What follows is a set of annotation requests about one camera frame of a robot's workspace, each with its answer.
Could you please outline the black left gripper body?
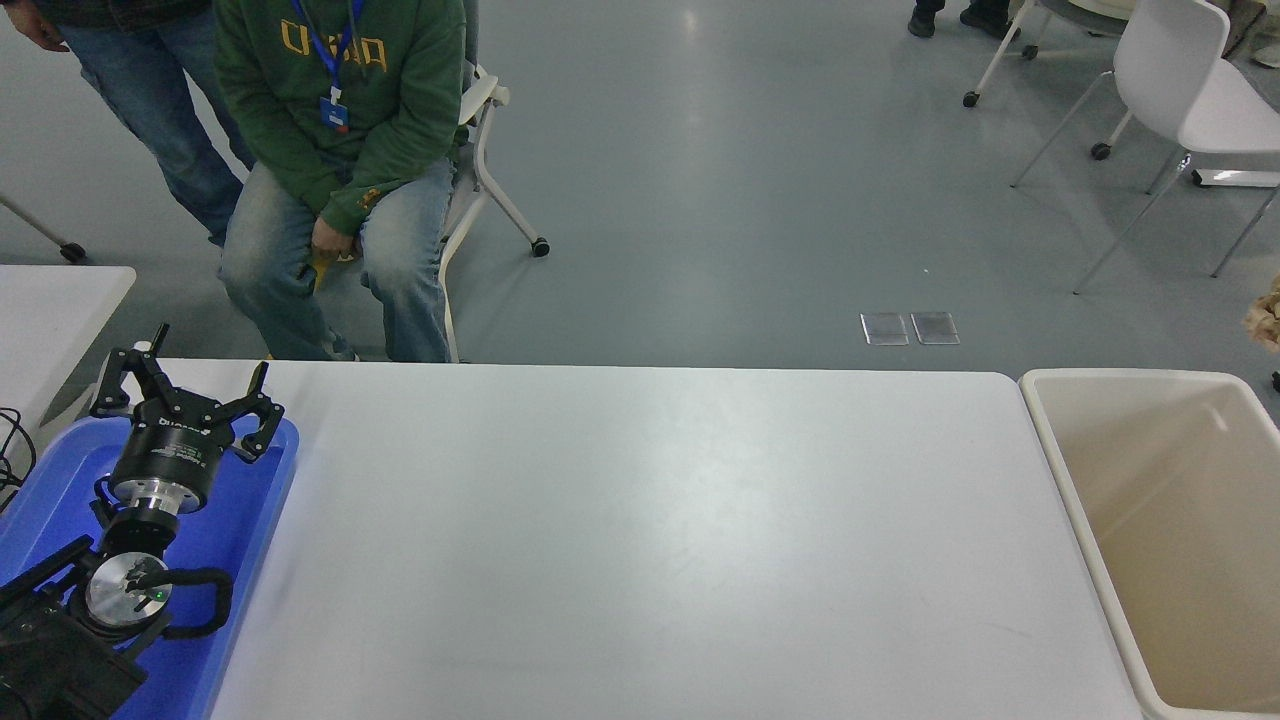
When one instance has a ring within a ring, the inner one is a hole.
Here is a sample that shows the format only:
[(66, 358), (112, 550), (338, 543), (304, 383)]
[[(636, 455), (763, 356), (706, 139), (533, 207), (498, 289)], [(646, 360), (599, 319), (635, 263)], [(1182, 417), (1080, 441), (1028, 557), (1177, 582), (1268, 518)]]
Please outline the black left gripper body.
[(125, 446), (110, 474), (122, 502), (160, 497), (169, 503), (206, 503), (225, 451), (236, 439), (229, 421), (210, 427), (212, 410), (182, 401), (174, 414), (161, 400), (134, 406)]

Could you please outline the seated person's left hand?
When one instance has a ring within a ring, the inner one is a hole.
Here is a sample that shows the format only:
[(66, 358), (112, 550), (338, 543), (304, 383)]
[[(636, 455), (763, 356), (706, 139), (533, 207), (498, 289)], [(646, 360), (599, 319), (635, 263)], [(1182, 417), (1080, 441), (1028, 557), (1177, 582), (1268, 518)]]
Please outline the seated person's left hand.
[(346, 234), (317, 217), (311, 233), (311, 259), (316, 263), (351, 263), (361, 254), (357, 234)]

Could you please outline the person's right hand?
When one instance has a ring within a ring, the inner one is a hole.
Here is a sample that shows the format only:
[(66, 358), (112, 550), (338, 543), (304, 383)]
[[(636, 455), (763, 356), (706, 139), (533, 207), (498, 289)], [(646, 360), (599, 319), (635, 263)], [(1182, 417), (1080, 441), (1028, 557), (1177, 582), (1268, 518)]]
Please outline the person's right hand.
[(36, 1), (1, 1), (14, 29), (35, 46), (50, 53), (69, 53), (59, 28), (47, 20)]

